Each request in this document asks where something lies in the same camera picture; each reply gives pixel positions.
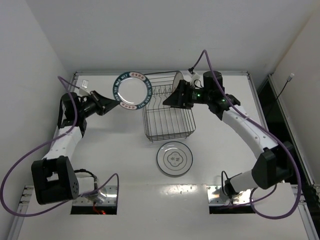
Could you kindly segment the orange sunburst pattern plate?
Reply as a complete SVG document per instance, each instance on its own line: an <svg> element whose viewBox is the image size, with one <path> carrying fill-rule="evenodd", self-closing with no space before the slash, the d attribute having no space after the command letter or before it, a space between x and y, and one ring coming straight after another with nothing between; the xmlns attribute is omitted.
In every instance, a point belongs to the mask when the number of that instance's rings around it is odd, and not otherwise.
<svg viewBox="0 0 320 240"><path fill-rule="evenodd" d="M177 71L172 82L172 87L171 87L172 93L177 89L181 80L184 80L184 75L181 71Z"/></svg>

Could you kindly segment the green rimmed white plate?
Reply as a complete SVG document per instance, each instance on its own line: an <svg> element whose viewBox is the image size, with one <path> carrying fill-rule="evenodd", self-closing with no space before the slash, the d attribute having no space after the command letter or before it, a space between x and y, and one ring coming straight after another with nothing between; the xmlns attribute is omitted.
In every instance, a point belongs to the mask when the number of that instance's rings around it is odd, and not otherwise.
<svg viewBox="0 0 320 240"><path fill-rule="evenodd" d="M113 83L115 100L126 110L140 110L151 100L153 87L145 74L128 71L119 75Z"/></svg>

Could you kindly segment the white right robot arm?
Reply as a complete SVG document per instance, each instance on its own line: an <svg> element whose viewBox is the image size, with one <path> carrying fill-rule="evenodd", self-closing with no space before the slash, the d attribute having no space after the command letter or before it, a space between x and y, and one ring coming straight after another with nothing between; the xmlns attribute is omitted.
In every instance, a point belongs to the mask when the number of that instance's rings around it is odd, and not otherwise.
<svg viewBox="0 0 320 240"><path fill-rule="evenodd" d="M240 101L225 93L220 72L207 71L202 76L204 86L197 87L197 74L192 75L191 81L186 81L183 74L177 72L172 92L163 105L179 109L191 109L194 104L207 105L210 112L230 126L251 149L256 163L251 170L228 178L223 185L224 194L232 198L248 189L266 190L290 178L294 173L290 160L293 145L289 142L279 144L259 125L251 123Z"/></svg>

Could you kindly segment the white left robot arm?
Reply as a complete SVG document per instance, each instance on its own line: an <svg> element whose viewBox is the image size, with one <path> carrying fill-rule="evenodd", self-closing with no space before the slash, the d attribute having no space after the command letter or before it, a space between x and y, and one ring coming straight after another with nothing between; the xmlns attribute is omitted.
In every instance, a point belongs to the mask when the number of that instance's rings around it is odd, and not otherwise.
<svg viewBox="0 0 320 240"><path fill-rule="evenodd" d="M120 104L95 90L79 96L75 92L60 98L58 139L48 153L31 165L37 202L40 205L74 200L80 193L79 181L71 164L77 144L84 137L87 118L103 116Z"/></svg>

